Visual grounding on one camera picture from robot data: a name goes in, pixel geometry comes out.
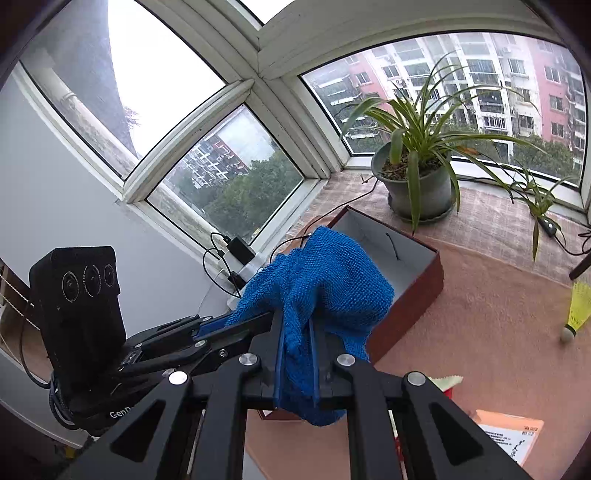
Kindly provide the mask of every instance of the blue towel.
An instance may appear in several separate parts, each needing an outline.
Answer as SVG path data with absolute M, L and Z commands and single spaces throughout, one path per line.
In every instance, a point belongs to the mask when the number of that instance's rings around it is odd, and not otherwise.
M 283 309 L 284 370 L 276 406 L 323 426 L 343 412 L 315 405 L 310 321 L 321 317 L 348 353 L 367 360 L 365 342 L 393 297 L 394 290 L 357 242 L 321 226 L 304 248 L 277 255 L 250 280 L 226 325 Z

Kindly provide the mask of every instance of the power adapter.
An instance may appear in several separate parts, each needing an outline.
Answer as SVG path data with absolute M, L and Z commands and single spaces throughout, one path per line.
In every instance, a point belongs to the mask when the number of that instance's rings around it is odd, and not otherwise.
M 538 223 L 550 238 L 556 236 L 556 224 L 551 219 L 538 218 Z

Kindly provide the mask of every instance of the pink building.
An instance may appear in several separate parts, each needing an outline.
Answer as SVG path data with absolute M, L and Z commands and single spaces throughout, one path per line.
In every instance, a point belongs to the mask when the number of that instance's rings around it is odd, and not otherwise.
M 571 131 L 567 78 L 561 71 L 550 43 L 534 38 L 528 38 L 527 41 L 540 93 L 542 137 L 569 146 Z

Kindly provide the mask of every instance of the spider plant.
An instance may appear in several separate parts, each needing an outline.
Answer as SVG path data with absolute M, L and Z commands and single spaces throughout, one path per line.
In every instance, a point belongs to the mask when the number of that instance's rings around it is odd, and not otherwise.
M 499 164 L 493 158 L 490 158 L 487 155 L 485 156 L 489 160 L 496 163 L 497 166 L 503 169 L 505 174 L 512 179 L 511 183 L 505 183 L 509 196 L 511 197 L 511 202 L 515 203 L 517 200 L 518 202 L 525 203 L 530 210 L 531 216 L 534 217 L 531 255 L 535 261 L 535 256 L 537 255 L 538 244 L 540 241 L 540 226 L 538 224 L 538 220 L 542 219 L 552 223 L 557 228 L 557 230 L 562 233 L 562 229 L 558 222 L 547 216 L 549 208 L 556 201 L 556 198 L 552 192 L 556 187 L 562 185 L 565 181 L 577 180 L 577 177 L 568 176 L 557 180 L 549 189 L 546 189 L 537 183 L 535 176 L 520 161 L 515 160 L 515 162 L 518 164 L 517 168 L 512 165 Z
M 465 102 L 471 102 L 472 99 L 484 93 L 506 89 L 521 96 L 519 92 L 508 89 L 507 87 L 474 85 L 460 89 L 452 95 L 444 95 L 430 104 L 429 100 L 436 96 L 434 92 L 437 87 L 453 75 L 454 72 L 464 68 L 462 66 L 448 64 L 440 67 L 441 62 L 449 54 L 440 58 L 431 72 L 426 76 L 425 83 L 415 100 L 407 98 L 398 86 L 396 88 L 399 95 L 395 99 L 368 98 L 358 104 L 353 112 L 349 114 L 349 118 L 345 122 L 343 132 L 341 133 L 342 139 L 352 129 L 355 119 L 361 115 L 368 115 L 376 120 L 379 126 L 365 128 L 375 128 L 379 131 L 386 132 L 390 136 L 389 163 L 393 166 L 402 163 L 402 166 L 406 167 L 405 178 L 410 199 L 413 233 L 417 229 L 421 215 L 421 185 L 419 180 L 421 172 L 425 172 L 428 169 L 428 164 L 435 163 L 447 170 L 456 191 L 456 209 L 459 211 L 460 189 L 456 173 L 450 164 L 451 154 L 466 157 L 486 172 L 502 188 L 510 191 L 510 187 L 485 163 L 478 159 L 477 155 L 479 155 L 479 152 L 473 148 L 463 146 L 462 143 L 470 140 L 504 140 L 526 145 L 544 152 L 527 140 L 508 135 L 474 133 L 449 129 L 449 120 L 454 112 Z M 387 103 L 394 113 L 378 108 L 378 105 L 383 103 Z M 438 118 L 437 111 L 446 103 L 448 104 L 447 111 Z

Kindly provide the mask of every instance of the yellow shuttlecock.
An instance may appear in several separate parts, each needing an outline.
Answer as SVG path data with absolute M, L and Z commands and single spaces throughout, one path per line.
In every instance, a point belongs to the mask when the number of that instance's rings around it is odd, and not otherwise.
M 577 331 L 583 326 L 591 315 L 591 286 L 584 282 L 573 285 L 573 296 L 570 300 L 569 321 L 562 329 L 560 339 L 570 342 Z

